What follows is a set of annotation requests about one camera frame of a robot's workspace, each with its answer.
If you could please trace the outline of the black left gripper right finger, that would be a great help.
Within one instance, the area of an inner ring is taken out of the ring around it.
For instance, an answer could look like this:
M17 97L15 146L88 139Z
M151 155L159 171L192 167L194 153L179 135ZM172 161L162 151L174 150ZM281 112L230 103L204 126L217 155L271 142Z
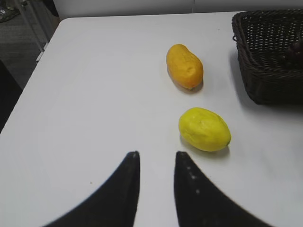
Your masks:
M181 227L266 227L220 191L187 152L175 158L174 197Z

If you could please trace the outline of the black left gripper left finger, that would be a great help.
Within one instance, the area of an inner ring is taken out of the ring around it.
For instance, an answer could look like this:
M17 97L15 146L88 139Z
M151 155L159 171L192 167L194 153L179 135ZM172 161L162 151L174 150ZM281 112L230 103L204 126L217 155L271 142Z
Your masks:
M132 227L140 192L139 152L127 153L113 174L84 202L48 227Z

